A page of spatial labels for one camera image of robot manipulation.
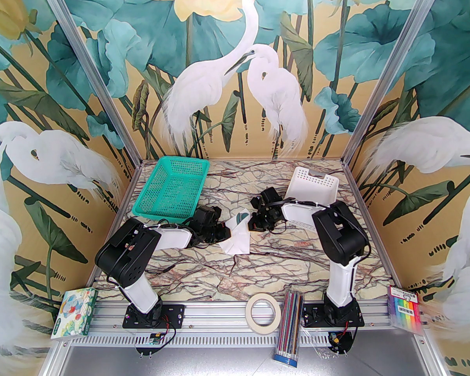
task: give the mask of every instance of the tape roll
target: tape roll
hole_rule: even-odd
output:
[[[270,306],[273,308],[273,313],[275,314],[273,322],[271,322],[271,324],[267,326],[261,326],[260,324],[257,324],[253,319],[253,306],[257,301],[261,299],[267,301],[270,304]],[[274,297],[265,293],[259,293],[251,296],[249,301],[247,301],[246,305],[246,322],[249,328],[255,333],[261,335],[273,333],[280,324],[280,306],[278,305],[278,302],[275,300]]]

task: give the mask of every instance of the mesh basket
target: mesh basket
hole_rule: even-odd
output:
[[[209,162],[190,157],[160,158],[132,207],[152,220],[183,222],[193,215],[209,170]]]

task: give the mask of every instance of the painted background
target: painted background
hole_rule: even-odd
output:
[[[436,0],[418,37],[433,55],[398,79],[350,168],[451,374],[470,375],[470,0]]]
[[[64,76],[68,67],[85,89]],[[7,144],[0,153],[1,374],[38,373],[63,293],[85,286],[120,204],[116,188],[111,198],[104,181],[114,172],[122,195],[134,172],[87,88],[47,2],[0,0],[0,124],[7,127],[0,134],[1,146]],[[77,107],[58,99],[58,90]],[[29,132],[26,139],[10,129],[17,123]],[[54,151],[56,157],[48,155]],[[66,172],[79,181],[67,185]],[[81,187],[80,179],[88,184]]]
[[[124,123],[129,130],[139,129],[131,133],[142,156],[175,154],[162,137],[158,105],[187,64],[225,56],[239,43],[246,22],[241,0],[65,1]],[[298,95],[304,94],[308,136],[301,149],[289,155],[341,156],[413,4],[414,0],[255,0],[255,42],[276,49],[280,68],[291,71]],[[405,68],[428,61],[432,52],[431,45],[418,39]],[[193,156],[281,157],[270,137],[269,120],[249,90],[247,66],[226,84],[217,104],[201,111],[199,120],[192,118],[195,138],[200,139],[195,149],[188,143]],[[65,71],[70,77],[72,70]],[[273,86],[286,94],[291,87],[278,81]],[[68,104],[63,91],[58,95]],[[186,98],[186,106],[196,95]],[[147,102],[136,110],[137,122],[132,117],[135,98]],[[291,114],[290,122],[296,121]],[[147,122],[151,134],[145,138]],[[210,132],[200,138],[207,129]]]

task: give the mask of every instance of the metal floor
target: metal floor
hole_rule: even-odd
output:
[[[139,358],[135,349],[72,347],[62,376],[422,376],[428,373],[411,334],[359,331],[348,356],[322,359],[301,348],[298,368],[272,360],[273,349],[163,349]]]

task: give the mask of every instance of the painted wall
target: painted wall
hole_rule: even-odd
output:
[[[0,0],[0,374],[38,373],[133,171],[47,2]]]
[[[185,151],[211,158],[341,156],[414,4],[65,1],[124,123],[138,129],[132,134],[142,156],[154,158]],[[251,63],[226,76],[253,43],[276,54],[260,47]],[[431,46],[418,43],[412,63],[431,55]]]
[[[433,55],[387,94],[350,168],[451,374],[470,375],[470,0],[437,0],[418,37]]]

